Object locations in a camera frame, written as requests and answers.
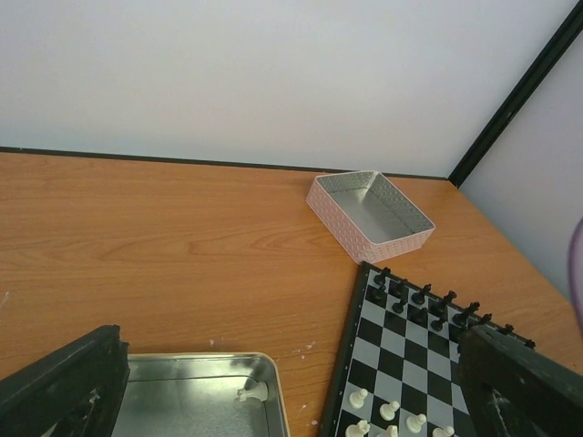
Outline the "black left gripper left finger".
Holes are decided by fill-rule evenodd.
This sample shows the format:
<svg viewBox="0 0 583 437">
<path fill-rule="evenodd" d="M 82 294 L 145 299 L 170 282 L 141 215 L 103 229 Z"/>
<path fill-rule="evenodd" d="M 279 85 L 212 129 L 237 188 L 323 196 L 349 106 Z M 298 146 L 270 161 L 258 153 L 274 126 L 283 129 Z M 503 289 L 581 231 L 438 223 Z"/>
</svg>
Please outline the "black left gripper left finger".
<svg viewBox="0 0 583 437">
<path fill-rule="evenodd" d="M 128 377 L 120 327 L 100 326 L 1 380 L 1 434 L 110 436 Z"/>
</svg>

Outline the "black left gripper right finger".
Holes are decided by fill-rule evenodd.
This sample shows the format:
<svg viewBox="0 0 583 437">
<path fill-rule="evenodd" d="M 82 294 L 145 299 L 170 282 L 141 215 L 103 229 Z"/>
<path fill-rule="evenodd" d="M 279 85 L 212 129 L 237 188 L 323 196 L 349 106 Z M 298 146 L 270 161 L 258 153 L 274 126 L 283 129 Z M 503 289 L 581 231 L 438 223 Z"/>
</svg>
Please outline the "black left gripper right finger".
<svg viewBox="0 0 583 437">
<path fill-rule="evenodd" d="M 459 337 L 458 378 L 478 436 L 580 436 L 582 376 L 497 330 Z"/>
</svg>

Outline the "white pawn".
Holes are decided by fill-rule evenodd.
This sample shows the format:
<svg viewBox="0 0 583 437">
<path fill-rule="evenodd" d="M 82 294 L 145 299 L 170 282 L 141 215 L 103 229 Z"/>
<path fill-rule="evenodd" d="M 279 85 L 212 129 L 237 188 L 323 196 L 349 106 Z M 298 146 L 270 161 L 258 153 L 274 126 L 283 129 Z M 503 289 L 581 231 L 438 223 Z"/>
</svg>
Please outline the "white pawn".
<svg viewBox="0 0 583 437">
<path fill-rule="evenodd" d="M 399 409 L 400 403 L 398 401 L 391 401 L 382 404 L 379 408 L 379 413 L 385 421 L 390 422 L 395 418 L 395 415 Z"/>
<path fill-rule="evenodd" d="M 351 392 L 349 395 L 349 403 L 351 407 L 354 409 L 361 409 L 368 394 L 369 392 L 365 388 L 360 388 Z"/>
</svg>

